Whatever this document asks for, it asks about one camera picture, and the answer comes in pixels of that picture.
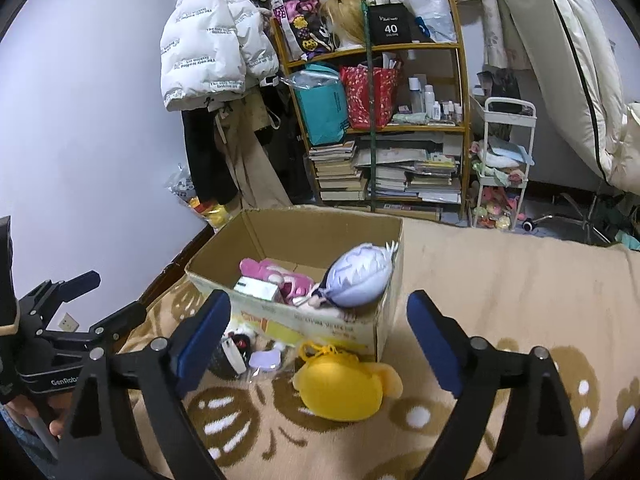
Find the person's left hand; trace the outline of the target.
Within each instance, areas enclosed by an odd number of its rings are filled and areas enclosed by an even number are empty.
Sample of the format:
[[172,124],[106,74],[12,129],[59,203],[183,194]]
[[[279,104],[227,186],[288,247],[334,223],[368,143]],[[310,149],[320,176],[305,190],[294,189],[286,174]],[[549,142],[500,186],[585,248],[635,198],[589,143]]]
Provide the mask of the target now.
[[30,429],[32,418],[47,419],[50,434],[59,439],[62,437],[65,427],[66,415],[73,401],[73,391],[65,391],[52,394],[46,398],[40,398],[37,403],[32,402],[24,394],[18,394],[13,398],[1,398],[1,406],[8,413],[17,426]]

